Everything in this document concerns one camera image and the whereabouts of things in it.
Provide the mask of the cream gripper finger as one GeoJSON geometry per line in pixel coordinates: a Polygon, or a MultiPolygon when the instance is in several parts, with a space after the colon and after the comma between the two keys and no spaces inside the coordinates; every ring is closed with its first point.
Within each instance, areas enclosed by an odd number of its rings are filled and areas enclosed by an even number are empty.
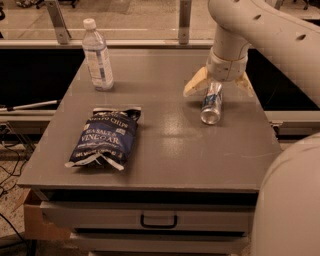
{"type": "Polygon", "coordinates": [[[243,72],[238,78],[235,79],[235,85],[244,91],[249,97],[254,96],[254,89],[246,72],[243,72]]]}
{"type": "Polygon", "coordinates": [[[209,87],[211,79],[206,67],[200,68],[188,81],[183,90],[183,96],[189,97],[209,87]]]}

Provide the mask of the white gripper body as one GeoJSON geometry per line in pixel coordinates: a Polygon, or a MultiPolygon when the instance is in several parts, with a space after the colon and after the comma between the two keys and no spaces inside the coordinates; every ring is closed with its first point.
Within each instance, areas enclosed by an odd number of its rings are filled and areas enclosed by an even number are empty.
{"type": "Polygon", "coordinates": [[[210,49],[206,62],[208,78],[218,82],[234,81],[244,74],[247,61],[247,54],[240,59],[226,60],[210,49]]]}

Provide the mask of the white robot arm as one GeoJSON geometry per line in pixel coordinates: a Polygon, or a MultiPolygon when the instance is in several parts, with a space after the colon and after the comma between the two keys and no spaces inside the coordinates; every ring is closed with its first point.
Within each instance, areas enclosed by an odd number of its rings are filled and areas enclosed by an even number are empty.
{"type": "MultiPolygon", "coordinates": [[[[244,75],[249,46],[256,48],[314,103],[319,102],[320,32],[266,0],[208,0],[217,23],[206,69],[184,88],[189,96],[211,81],[244,75]]],[[[251,256],[320,256],[320,134],[283,151],[260,187],[251,256]]]]}

